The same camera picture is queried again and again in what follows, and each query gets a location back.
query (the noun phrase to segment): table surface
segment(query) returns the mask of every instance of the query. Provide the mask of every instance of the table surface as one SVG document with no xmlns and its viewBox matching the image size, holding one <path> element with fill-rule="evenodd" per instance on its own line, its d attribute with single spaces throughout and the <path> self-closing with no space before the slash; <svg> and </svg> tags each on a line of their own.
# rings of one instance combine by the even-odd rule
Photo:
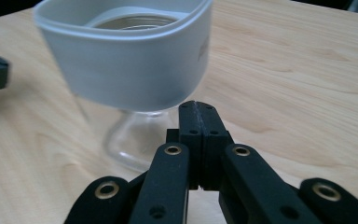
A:
<svg viewBox="0 0 358 224">
<path fill-rule="evenodd" d="M 214 2 L 205 102 L 289 184 L 319 176 L 358 197 L 358 14 L 286 0 Z M 100 153 L 32 11 L 0 18 L 0 223 L 63 223 L 94 179 L 138 174 Z M 214 192 L 188 223 L 225 223 Z"/>
</svg>

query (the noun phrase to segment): metal screw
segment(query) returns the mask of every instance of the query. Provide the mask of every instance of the metal screw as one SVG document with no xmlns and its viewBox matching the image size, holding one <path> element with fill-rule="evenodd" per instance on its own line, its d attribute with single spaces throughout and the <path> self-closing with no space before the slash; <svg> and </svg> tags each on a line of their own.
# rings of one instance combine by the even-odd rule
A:
<svg viewBox="0 0 358 224">
<path fill-rule="evenodd" d="M 167 153 L 168 155 L 178 155 L 182 152 L 182 149 L 179 147 L 167 147 L 164 149 L 165 153 Z"/>
<path fill-rule="evenodd" d="M 322 183 L 316 183 L 312 186 L 313 192 L 319 197 L 324 198 L 330 202 L 337 202 L 341 199 L 341 194 L 330 186 Z"/>
<path fill-rule="evenodd" d="M 246 147 L 234 147 L 232 151 L 237 156 L 249 156 L 251 154 L 251 151 Z"/>
<path fill-rule="evenodd" d="M 103 200 L 103 199 L 110 199 L 114 197 L 117 193 L 120 187 L 115 181 L 105 181 L 98 186 L 98 188 L 95 190 L 95 197 Z"/>
</svg>

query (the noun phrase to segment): clear plastic cup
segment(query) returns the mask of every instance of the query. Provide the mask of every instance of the clear plastic cup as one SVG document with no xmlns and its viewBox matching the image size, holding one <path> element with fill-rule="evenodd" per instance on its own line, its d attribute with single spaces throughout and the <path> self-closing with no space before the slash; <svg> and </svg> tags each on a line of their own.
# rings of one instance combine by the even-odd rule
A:
<svg viewBox="0 0 358 224">
<path fill-rule="evenodd" d="M 201 83 L 212 0 L 46 0 L 34 9 L 62 74 L 105 149 L 146 170 Z"/>
</svg>

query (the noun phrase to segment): wooden table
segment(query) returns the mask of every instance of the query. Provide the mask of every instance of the wooden table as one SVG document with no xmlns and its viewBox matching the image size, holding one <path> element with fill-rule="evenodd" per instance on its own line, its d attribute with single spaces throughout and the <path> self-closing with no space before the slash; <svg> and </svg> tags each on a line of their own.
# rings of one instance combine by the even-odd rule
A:
<svg viewBox="0 0 358 224">
<path fill-rule="evenodd" d="M 205 102 L 288 183 L 319 176 L 358 197 L 358 14 L 285 0 L 219 0 Z M 94 179 L 138 174 L 98 148 L 33 24 L 0 18 L 0 223 L 62 223 Z M 225 223 L 190 193 L 188 223 Z"/>
</svg>

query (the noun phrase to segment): white cup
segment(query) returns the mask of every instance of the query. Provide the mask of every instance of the white cup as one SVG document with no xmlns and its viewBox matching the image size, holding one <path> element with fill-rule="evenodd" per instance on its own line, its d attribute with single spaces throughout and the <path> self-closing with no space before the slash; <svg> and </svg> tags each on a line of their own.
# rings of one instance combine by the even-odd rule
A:
<svg viewBox="0 0 358 224">
<path fill-rule="evenodd" d="M 208 62 L 212 0 L 46 0 L 34 9 L 74 94 L 130 111 L 180 104 Z"/>
</svg>

